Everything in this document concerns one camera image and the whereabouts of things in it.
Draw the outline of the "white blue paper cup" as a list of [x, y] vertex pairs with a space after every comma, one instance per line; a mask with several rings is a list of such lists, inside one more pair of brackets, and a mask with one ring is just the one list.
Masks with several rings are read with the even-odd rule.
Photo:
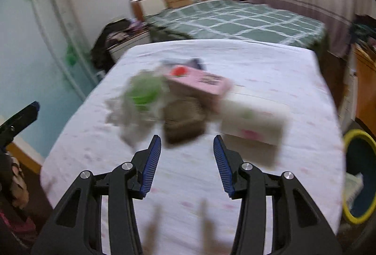
[[345, 203], [348, 206], [348, 209], [353, 208], [354, 201], [360, 192], [363, 189], [363, 175], [362, 173], [358, 173], [356, 175], [352, 175], [350, 173], [346, 173], [345, 175], [345, 188], [344, 188], [344, 199]]

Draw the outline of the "yellow rimmed dark trash bin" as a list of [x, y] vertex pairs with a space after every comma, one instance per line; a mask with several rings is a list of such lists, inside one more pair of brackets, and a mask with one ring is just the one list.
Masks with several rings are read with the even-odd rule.
[[344, 135], [344, 218], [352, 225], [365, 223], [375, 211], [375, 140], [363, 130]]

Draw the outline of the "brown plastic tray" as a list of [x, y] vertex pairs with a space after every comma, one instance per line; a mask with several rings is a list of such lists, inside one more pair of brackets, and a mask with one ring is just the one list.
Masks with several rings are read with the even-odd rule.
[[198, 99], [186, 97], [163, 108], [164, 138], [169, 144], [202, 135], [206, 130], [206, 112]]

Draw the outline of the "dotted paper cup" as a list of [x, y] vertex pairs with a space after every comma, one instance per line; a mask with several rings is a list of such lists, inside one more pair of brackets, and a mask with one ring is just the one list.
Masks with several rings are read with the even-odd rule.
[[273, 100], [229, 93], [220, 103], [220, 117], [223, 134], [277, 146], [291, 113], [288, 106]]

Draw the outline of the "pink milk carton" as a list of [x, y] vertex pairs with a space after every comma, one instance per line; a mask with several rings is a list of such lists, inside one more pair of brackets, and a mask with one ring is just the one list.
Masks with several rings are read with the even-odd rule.
[[183, 65], [173, 66], [164, 78], [172, 93], [194, 97], [203, 107], [214, 112], [218, 112], [220, 100], [233, 85], [226, 77]]

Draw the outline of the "clear plastic green-label bottle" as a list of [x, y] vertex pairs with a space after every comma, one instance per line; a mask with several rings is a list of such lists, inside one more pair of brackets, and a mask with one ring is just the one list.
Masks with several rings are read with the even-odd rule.
[[125, 95], [138, 111], [148, 111], [162, 92], [162, 79], [149, 71], [141, 71], [131, 78]]

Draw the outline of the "white bedside cabinet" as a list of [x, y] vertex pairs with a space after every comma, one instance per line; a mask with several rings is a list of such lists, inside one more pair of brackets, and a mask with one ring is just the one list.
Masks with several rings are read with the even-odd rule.
[[109, 53], [112, 56], [114, 62], [117, 62], [123, 54], [125, 54], [130, 48], [151, 43], [150, 34], [147, 29], [139, 31], [130, 36], [124, 42], [114, 45], [109, 49]]

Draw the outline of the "green checked duvet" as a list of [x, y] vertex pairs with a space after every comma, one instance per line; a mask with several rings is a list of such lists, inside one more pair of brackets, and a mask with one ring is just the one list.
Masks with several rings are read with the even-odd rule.
[[201, 1], [145, 17], [154, 31], [181, 39], [237, 39], [308, 48], [326, 39], [325, 25], [267, 4]]

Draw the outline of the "dark clothes on cabinet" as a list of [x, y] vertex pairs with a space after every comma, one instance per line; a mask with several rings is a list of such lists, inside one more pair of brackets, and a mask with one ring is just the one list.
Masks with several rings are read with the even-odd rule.
[[146, 29], [145, 25], [139, 20], [128, 20], [127, 18], [121, 18], [105, 25], [90, 51], [93, 66], [98, 71], [108, 73], [115, 65], [110, 50], [114, 46], [134, 38]]

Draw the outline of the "wooden low sideboard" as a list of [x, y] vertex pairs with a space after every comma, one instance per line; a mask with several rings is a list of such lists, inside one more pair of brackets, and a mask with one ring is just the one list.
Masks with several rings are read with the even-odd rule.
[[375, 137], [375, 61], [359, 45], [352, 49], [356, 61], [356, 121]]

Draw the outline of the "pile of dark clothes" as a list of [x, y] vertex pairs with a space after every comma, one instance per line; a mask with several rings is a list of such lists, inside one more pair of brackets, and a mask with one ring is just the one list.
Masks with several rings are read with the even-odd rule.
[[375, 18], [369, 15], [355, 15], [349, 29], [351, 44], [362, 41], [370, 46], [375, 46], [375, 27]]

